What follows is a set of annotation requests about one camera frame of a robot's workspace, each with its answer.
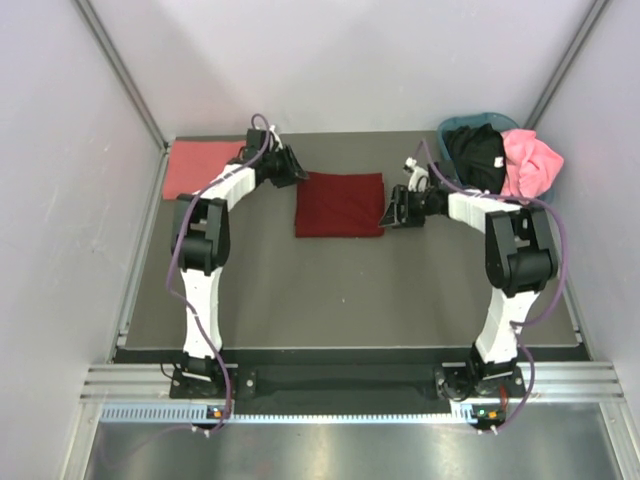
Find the dark red t-shirt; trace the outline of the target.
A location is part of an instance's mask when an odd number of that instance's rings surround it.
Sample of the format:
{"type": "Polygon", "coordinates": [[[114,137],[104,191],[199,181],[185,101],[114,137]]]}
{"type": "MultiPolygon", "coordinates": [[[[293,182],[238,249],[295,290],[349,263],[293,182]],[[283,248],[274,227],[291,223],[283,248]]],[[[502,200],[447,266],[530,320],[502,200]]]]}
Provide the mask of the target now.
{"type": "Polygon", "coordinates": [[[376,238],[385,213],[381,173],[327,174],[310,172],[297,185],[294,219],[296,238],[376,238]]]}

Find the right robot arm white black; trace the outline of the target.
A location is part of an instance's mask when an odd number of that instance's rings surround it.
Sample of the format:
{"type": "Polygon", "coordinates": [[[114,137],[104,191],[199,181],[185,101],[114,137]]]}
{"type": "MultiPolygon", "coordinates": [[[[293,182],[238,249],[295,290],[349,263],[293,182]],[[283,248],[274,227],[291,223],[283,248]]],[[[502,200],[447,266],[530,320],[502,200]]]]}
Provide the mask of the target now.
{"type": "Polygon", "coordinates": [[[492,287],[483,328],[465,362],[465,373],[440,380],[444,397],[461,402],[487,396],[515,375],[518,340],[531,307],[556,276],[559,261],[546,209],[460,188],[437,173],[437,166],[403,165],[406,185],[396,185],[382,228],[418,228],[429,216],[443,216],[484,235],[485,273],[492,287]]]}

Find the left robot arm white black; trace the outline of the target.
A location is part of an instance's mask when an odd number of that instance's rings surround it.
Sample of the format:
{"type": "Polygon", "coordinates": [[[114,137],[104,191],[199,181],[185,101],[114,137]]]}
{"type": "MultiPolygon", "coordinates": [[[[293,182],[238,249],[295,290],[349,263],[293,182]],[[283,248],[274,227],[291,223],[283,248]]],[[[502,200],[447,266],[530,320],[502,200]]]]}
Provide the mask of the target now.
{"type": "Polygon", "coordinates": [[[231,210],[265,181],[282,188],[307,178],[274,126],[251,128],[245,145],[213,180],[177,197],[167,279],[178,273],[183,282],[182,293],[168,290],[185,307],[186,337],[173,374],[173,397],[223,398],[230,391],[221,357],[219,286],[231,250],[231,210]]]}

